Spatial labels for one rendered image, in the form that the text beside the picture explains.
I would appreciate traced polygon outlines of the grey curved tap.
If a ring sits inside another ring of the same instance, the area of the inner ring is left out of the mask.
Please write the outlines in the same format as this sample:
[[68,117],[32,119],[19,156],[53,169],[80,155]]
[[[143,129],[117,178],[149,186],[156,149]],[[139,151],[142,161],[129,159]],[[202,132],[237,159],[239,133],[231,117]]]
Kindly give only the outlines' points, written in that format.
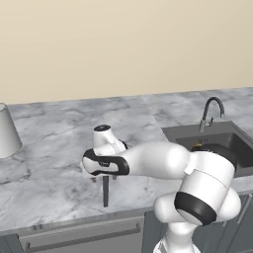
[[208,98],[208,100],[205,104],[204,113],[203,113],[201,122],[199,124],[199,132],[204,132],[205,131],[208,112],[209,112],[210,104],[211,104],[212,101],[215,101],[217,103],[218,107],[219,107],[219,116],[220,116],[220,118],[223,119],[224,116],[225,116],[224,105],[223,105],[223,102],[220,100],[220,98],[218,98],[218,97]]

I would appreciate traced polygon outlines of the grey sink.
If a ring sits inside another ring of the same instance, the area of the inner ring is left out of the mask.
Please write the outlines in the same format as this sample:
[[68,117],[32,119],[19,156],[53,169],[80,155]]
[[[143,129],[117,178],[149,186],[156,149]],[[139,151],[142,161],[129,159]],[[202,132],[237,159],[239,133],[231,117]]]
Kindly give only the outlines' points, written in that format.
[[253,175],[253,138],[234,122],[213,123],[199,132],[198,125],[164,127],[169,141],[177,142],[187,149],[195,144],[217,143],[230,149],[238,160],[235,177]]

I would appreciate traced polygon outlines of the white cup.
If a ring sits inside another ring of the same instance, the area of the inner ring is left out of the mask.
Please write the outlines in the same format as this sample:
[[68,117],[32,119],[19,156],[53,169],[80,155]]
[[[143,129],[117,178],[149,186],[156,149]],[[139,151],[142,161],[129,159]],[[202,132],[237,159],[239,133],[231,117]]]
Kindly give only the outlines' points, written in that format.
[[0,103],[0,159],[17,153],[22,145],[7,105]]

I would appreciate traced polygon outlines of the grey dishwasher front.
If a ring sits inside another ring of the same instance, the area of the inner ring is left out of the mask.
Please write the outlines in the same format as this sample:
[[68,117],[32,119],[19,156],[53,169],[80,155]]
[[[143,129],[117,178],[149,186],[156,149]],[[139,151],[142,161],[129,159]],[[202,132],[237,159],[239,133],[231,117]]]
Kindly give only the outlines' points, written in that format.
[[21,235],[25,253],[141,253],[144,217]]

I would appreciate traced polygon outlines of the dark grey cupboard door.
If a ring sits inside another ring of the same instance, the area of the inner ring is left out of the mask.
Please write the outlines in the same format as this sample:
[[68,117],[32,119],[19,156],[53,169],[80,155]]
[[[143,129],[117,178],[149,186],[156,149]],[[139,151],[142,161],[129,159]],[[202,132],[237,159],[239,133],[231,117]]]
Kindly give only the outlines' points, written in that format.
[[25,253],[17,234],[0,236],[0,253]]
[[[242,205],[247,195],[240,197]],[[193,241],[202,253],[253,253],[253,198],[241,223],[236,221],[198,227]]]
[[145,213],[141,253],[153,253],[154,247],[165,235],[166,226],[156,218],[154,211]]

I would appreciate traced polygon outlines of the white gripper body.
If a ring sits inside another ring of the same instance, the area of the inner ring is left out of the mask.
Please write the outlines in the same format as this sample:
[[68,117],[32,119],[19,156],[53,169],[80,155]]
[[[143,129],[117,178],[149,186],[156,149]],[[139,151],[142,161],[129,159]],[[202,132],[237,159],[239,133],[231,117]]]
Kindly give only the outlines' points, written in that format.
[[[96,176],[93,176],[91,175],[90,173],[88,173],[85,168],[83,167],[82,163],[80,163],[80,168],[81,168],[81,171],[82,171],[82,175],[84,178],[89,178],[89,179],[92,179],[92,178],[96,178]],[[97,177],[103,177],[103,176],[108,176],[106,174],[102,174],[102,175],[99,175]]]

